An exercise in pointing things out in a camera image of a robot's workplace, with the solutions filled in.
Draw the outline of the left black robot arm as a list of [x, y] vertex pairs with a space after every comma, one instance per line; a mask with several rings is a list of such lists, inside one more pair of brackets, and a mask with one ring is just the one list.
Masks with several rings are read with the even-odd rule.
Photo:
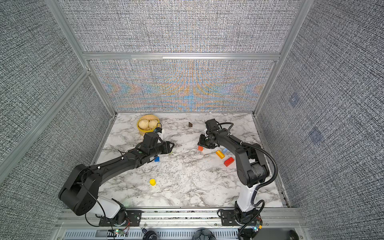
[[100, 225], [123, 226], [128, 223], [126, 207], [117, 200], [99, 196], [99, 189], [108, 180], [154, 161], [159, 155], [170, 154], [175, 144], [163, 141], [157, 133], [147, 133], [141, 143], [110, 161], [76, 166], [58, 198], [77, 216], [92, 213], [101, 218]]

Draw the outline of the yellow orange supermarket block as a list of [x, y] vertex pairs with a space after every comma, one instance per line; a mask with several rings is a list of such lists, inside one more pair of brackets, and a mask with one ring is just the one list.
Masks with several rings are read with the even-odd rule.
[[220, 158], [223, 159], [225, 157], [225, 154], [222, 153], [220, 150], [216, 151], [216, 155]]

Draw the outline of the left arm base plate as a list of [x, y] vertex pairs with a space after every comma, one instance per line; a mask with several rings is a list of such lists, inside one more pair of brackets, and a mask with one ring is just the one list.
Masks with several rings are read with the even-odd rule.
[[112, 219], [100, 219], [100, 227], [138, 227], [142, 218], [142, 211], [140, 210], [125, 210], [119, 211]]

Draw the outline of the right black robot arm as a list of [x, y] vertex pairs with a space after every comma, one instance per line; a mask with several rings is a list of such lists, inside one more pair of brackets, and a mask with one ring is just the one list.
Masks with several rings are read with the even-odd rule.
[[255, 188], [270, 175], [266, 158], [257, 150], [260, 145], [246, 146], [226, 129], [210, 132], [209, 135], [201, 134], [198, 145], [206, 149], [223, 146], [235, 156], [237, 175], [243, 186], [235, 201], [234, 218], [239, 224], [245, 224], [256, 213]]

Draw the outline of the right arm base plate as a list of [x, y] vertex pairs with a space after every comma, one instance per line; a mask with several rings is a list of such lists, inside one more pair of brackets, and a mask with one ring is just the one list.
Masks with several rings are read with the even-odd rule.
[[224, 227], [241, 225], [236, 219], [237, 215], [234, 209], [229, 209], [229, 210], [219, 209], [217, 214], [220, 217], [222, 226]]

